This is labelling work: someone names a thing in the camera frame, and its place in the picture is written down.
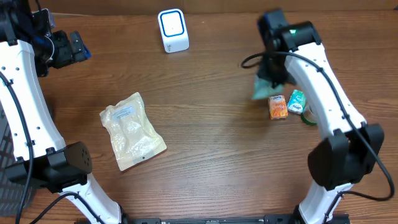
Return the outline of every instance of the cable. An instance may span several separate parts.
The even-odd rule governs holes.
[[[66,194],[63,194],[61,196],[59,196],[57,199],[55,199],[49,206],[47,206],[47,208],[45,208],[43,210],[42,213],[40,213],[39,216],[37,216],[30,224],[35,224],[37,223],[56,203],[58,203],[59,201],[61,201],[63,198],[67,197],[67,196],[75,196],[75,199],[79,199],[82,204],[87,208],[87,210],[94,216],[94,218],[97,220],[97,222],[100,222],[101,224],[105,224],[104,221],[102,221],[99,216],[97,216],[95,214],[95,212],[93,211],[93,209],[91,209],[91,207],[87,204],[87,202],[78,194],[75,192],[69,192]]]
[[[39,0],[35,0],[35,2],[36,2],[36,5],[37,5],[37,9],[39,11],[41,11],[42,10],[42,6],[40,5]]]
[[[27,197],[27,191],[29,190],[29,185],[30,185],[30,180],[32,178],[32,173],[33,173],[33,145],[32,145],[32,140],[30,139],[30,134],[29,134],[29,130],[27,129],[27,124],[26,124],[26,120],[25,120],[25,116],[24,116],[24,112],[22,111],[21,108],[21,104],[19,104],[19,100],[14,92],[14,89],[12,88],[12,83],[10,83],[8,81],[8,79],[4,76],[3,73],[0,72],[0,78],[1,80],[4,82],[4,84],[7,86],[8,91],[10,92],[10,95],[12,97],[12,99],[14,100],[15,103],[15,107],[17,108],[18,114],[19,114],[19,118],[21,119],[21,123],[22,123],[22,128],[24,130],[25,133],[25,138],[26,138],[26,144],[29,150],[29,170],[27,172],[27,178],[26,178],[26,183],[25,183],[25,187],[24,190],[22,191],[22,196],[21,196],[21,201],[19,203],[18,206],[18,211],[17,211],[17,215],[16,215],[16,219],[15,219],[15,223],[18,224],[19,220],[21,219],[21,215],[22,215],[22,209],[24,208],[25,205],[25,200]]]
[[[241,64],[241,66],[242,66],[242,68],[252,68],[253,66],[257,65],[258,63],[252,64],[252,65],[245,65],[245,63],[247,63],[248,61],[250,61],[251,59],[256,58],[256,57],[260,57],[260,56],[263,56],[263,57],[273,57],[273,56],[275,56],[275,55],[283,55],[283,56],[297,57],[297,58],[299,58],[299,59],[301,59],[301,60],[303,60],[303,61],[305,61],[305,62],[311,64],[312,66],[314,66],[314,67],[316,68],[317,72],[320,72],[320,73],[325,77],[326,81],[327,81],[328,84],[330,85],[330,88],[331,88],[333,94],[334,94],[335,97],[336,97],[336,100],[337,100],[337,102],[338,102],[338,104],[339,104],[339,106],[340,106],[341,111],[343,112],[344,118],[347,119],[348,124],[349,124],[349,125],[351,126],[351,128],[353,129],[355,135],[357,135],[357,137],[359,138],[359,140],[364,144],[365,148],[372,154],[373,158],[376,160],[376,162],[377,162],[377,164],[379,165],[380,169],[382,170],[382,172],[383,172],[384,175],[386,176],[386,179],[387,179],[388,184],[389,184],[389,186],[390,186],[390,194],[389,194],[388,196],[386,196],[386,197],[373,197],[373,196],[366,195],[366,194],[362,194],[362,193],[355,192],[355,191],[352,191],[352,190],[346,190],[346,191],[338,192],[337,195],[336,195],[336,197],[333,199],[332,204],[330,205],[330,207],[328,208],[328,210],[327,210],[327,212],[326,212],[326,214],[325,214],[323,223],[326,223],[326,221],[328,220],[328,217],[329,217],[331,211],[333,210],[333,207],[336,205],[338,199],[339,199],[340,197],[342,197],[344,194],[356,195],[356,196],[360,196],[360,197],[363,197],[363,198],[366,198],[366,199],[375,200],[375,201],[378,201],[378,202],[383,202],[383,201],[386,201],[386,200],[391,199],[391,198],[394,196],[394,194],[395,194],[395,187],[394,187],[394,183],[393,183],[393,181],[392,181],[392,178],[391,178],[390,173],[388,172],[388,170],[387,170],[387,168],[384,166],[384,164],[381,162],[379,156],[377,156],[377,154],[373,151],[372,147],[369,145],[369,143],[367,142],[367,140],[366,140],[366,139],[363,137],[363,135],[358,131],[358,129],[356,129],[356,127],[355,127],[354,123],[352,122],[352,120],[351,120],[349,114],[348,114],[347,111],[345,110],[345,107],[344,107],[344,105],[343,105],[343,102],[341,101],[341,99],[340,99],[340,97],[339,97],[339,95],[338,95],[338,93],[337,93],[337,90],[336,90],[336,88],[335,88],[333,82],[330,80],[329,76],[326,74],[326,72],[324,71],[323,68],[321,68],[319,65],[317,65],[317,64],[316,64],[315,62],[313,62],[312,60],[310,60],[310,59],[308,59],[308,58],[306,58],[306,57],[304,57],[304,56],[301,56],[301,55],[299,55],[299,54],[292,53],[292,52],[263,52],[263,53],[255,54],[255,55],[249,56],[248,58],[244,59],[243,62],[242,62],[242,64]]]

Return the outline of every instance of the white plastic bag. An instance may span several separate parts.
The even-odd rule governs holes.
[[[141,95],[135,93],[108,106],[100,114],[111,136],[113,152],[121,171],[166,150],[166,144],[149,122]]]

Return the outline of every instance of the gray grille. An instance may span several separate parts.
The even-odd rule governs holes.
[[[18,204],[21,200],[24,186],[11,183],[5,174],[4,169],[14,163],[12,134],[8,125],[6,115],[0,104],[0,216],[14,215],[17,213]],[[28,207],[33,200],[35,190],[30,189],[26,198],[25,207]]]

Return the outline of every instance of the orange packet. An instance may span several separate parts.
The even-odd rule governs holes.
[[[287,107],[285,97],[283,95],[270,96],[269,103],[269,118],[281,119],[287,117]]]

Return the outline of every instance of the wood grain surface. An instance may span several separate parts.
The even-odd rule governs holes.
[[[346,94],[386,138],[380,157],[398,181],[398,13],[295,12],[310,20]],[[294,114],[270,121],[266,101],[251,101],[256,69],[239,67],[264,49],[258,14],[186,15],[187,51],[166,54],[156,16],[58,18],[58,29],[78,30],[92,58],[51,69],[40,84],[55,108],[67,143],[83,141],[104,191],[134,218],[248,217],[290,213],[312,178],[307,155],[318,144],[316,127]],[[287,86],[289,98],[297,86]],[[99,113],[139,91],[146,113],[168,149],[120,172]],[[388,193],[380,169],[355,190]],[[29,223],[57,197],[39,190],[23,213]],[[398,199],[372,202],[346,196],[336,209],[352,223],[397,223]],[[73,223],[83,215],[62,200],[41,223]],[[13,217],[0,218],[13,223]]]
[[[30,6],[36,10],[34,0]],[[290,12],[393,10],[398,0],[40,0],[52,12],[82,15],[158,14],[179,8],[184,13],[263,12],[282,8]]]

